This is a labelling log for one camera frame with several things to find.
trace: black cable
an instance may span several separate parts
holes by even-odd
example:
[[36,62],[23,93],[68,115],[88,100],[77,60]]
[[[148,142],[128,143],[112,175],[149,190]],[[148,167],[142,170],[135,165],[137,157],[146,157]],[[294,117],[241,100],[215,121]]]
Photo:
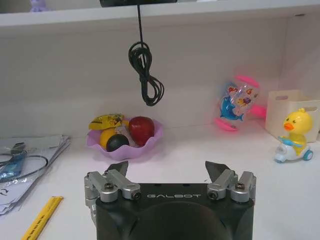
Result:
[[[163,97],[165,87],[158,79],[150,75],[150,67],[152,63],[152,54],[149,46],[143,40],[140,5],[137,5],[140,41],[133,44],[128,53],[129,62],[134,70],[139,74],[141,83],[141,95],[148,106],[156,105]],[[148,96],[148,84],[153,87],[154,96]]]
[[[1,156],[1,155],[2,155],[2,156],[11,156],[11,154],[6,154],[6,153],[0,154],[0,156]],[[40,168],[38,168],[38,169],[35,170],[35,171],[29,172],[29,173],[24,174],[24,175],[22,175],[22,176],[13,176],[13,177],[10,177],[10,178],[0,179],[0,183],[6,183],[6,182],[13,181],[13,180],[19,180],[19,179],[26,178],[26,177],[28,177],[28,176],[30,176],[30,175],[32,175],[32,174],[35,174],[36,172],[41,171],[41,170],[44,169],[44,168],[48,165],[48,163],[49,163],[48,158],[46,158],[45,156],[42,156],[42,155],[30,155],[30,156],[26,156],[26,157],[25,157],[25,159],[27,159],[27,158],[42,158],[42,159],[45,160],[45,165],[42,166],[42,167],[40,167]],[[1,165],[0,167],[2,167],[2,166],[4,165],[4,163],[9,164],[9,163],[10,163],[10,160],[9,160],[9,161],[1,162],[2,165]]]

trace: black ball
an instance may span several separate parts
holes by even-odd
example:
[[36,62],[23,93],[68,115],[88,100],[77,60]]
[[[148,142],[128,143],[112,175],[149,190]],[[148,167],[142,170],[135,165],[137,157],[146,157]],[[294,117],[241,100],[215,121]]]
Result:
[[115,134],[107,141],[106,150],[108,152],[113,152],[114,150],[120,148],[122,145],[129,145],[128,138],[123,134]]

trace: fruit bowl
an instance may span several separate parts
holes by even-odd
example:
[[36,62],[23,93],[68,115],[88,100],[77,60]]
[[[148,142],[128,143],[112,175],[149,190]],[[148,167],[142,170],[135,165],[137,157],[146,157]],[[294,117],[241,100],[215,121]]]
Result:
[[102,146],[100,146],[100,134],[102,130],[90,130],[86,138],[86,145],[89,148],[99,150],[106,157],[112,158],[114,160],[123,159],[134,159],[140,157],[142,154],[151,150],[156,142],[163,137],[164,130],[160,122],[153,119],[154,123],[154,136],[150,137],[148,141],[142,147],[133,147],[128,145],[123,145],[114,151],[107,151]]

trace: purple toy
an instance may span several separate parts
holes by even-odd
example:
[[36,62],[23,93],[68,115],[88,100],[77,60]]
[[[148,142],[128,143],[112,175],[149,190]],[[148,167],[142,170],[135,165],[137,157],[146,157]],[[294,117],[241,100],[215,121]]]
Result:
[[46,5],[46,0],[30,0],[30,3],[32,6],[30,12],[38,13],[49,11]]
[[103,155],[105,155],[106,157],[112,158],[114,160],[138,158],[142,154],[151,150],[155,146],[156,142],[160,138],[162,138],[164,135],[163,126],[161,125],[161,123],[156,120],[153,120],[153,123],[154,123],[154,136],[150,137],[146,142],[146,144],[142,147],[133,147],[128,145],[123,145],[115,151],[108,152],[99,145],[100,135],[102,132],[101,130],[91,130],[88,133],[88,136],[86,139],[86,145],[89,148],[99,150]]

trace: stack of paper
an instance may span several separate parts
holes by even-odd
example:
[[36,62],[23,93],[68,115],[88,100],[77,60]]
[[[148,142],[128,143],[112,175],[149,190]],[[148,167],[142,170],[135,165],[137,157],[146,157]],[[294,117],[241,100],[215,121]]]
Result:
[[[19,209],[25,193],[30,187],[32,187],[35,181],[45,173],[48,166],[52,164],[59,154],[69,146],[70,138],[67,136],[55,135],[48,137],[0,139],[0,163],[2,161],[2,157],[6,157],[8,159],[8,156],[1,155],[1,152],[4,152],[4,150],[14,146],[16,143],[25,143],[29,156],[44,156],[47,158],[48,164],[45,168],[32,175],[8,182],[0,182],[0,216],[8,213],[16,206],[17,209]],[[45,164],[46,161],[44,158],[28,157],[24,160],[20,176],[32,173],[43,167]]]

